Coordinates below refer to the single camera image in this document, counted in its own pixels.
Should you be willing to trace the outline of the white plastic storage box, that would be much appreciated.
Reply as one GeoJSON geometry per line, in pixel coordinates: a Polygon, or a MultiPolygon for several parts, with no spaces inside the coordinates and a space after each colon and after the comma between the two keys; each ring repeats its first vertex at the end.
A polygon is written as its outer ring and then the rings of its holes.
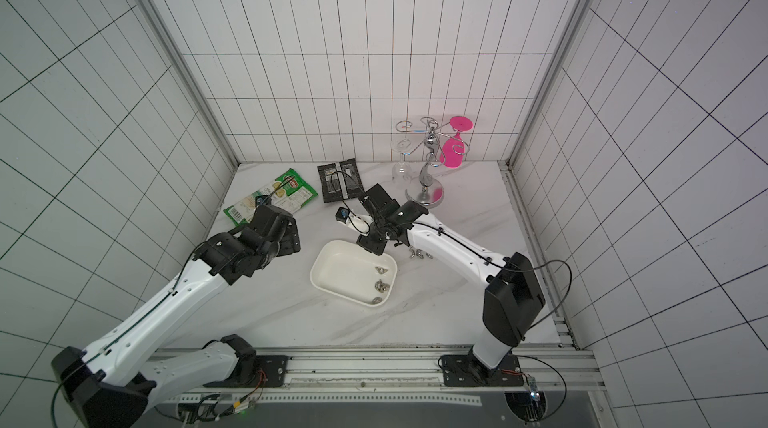
{"type": "Polygon", "coordinates": [[[376,308],[387,302],[398,274],[398,265],[388,254],[381,256],[365,251],[356,244],[333,240],[327,243],[318,254],[310,270],[310,282],[318,290],[341,299],[376,308]],[[375,267],[388,269],[385,275],[379,275],[375,267]],[[386,293],[379,293],[374,285],[382,281],[390,285],[386,293]],[[372,305],[375,297],[383,302],[372,305]]]}

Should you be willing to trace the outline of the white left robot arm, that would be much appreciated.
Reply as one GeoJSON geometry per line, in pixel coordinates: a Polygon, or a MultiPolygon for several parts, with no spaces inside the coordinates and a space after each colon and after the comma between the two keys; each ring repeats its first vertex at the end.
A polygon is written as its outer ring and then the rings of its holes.
{"type": "Polygon", "coordinates": [[[249,223],[200,243],[180,273],[116,328],[83,349],[59,352],[51,362],[54,400],[65,401],[85,427],[130,427],[158,404],[206,384],[264,383],[256,349],[238,335],[159,362],[151,358],[208,301],[300,249],[294,217],[258,206],[249,223]]]}

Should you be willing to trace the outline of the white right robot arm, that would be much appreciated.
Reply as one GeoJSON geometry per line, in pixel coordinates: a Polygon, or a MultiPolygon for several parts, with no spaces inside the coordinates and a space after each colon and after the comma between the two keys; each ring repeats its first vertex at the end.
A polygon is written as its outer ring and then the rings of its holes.
{"type": "Polygon", "coordinates": [[[468,354],[472,367],[495,370],[525,338],[546,300],[536,269],[521,253],[488,250],[442,223],[416,202],[399,204],[379,184],[359,198],[370,217],[357,244],[380,256],[390,242],[431,255],[476,285],[482,295],[482,331],[468,354]]]}

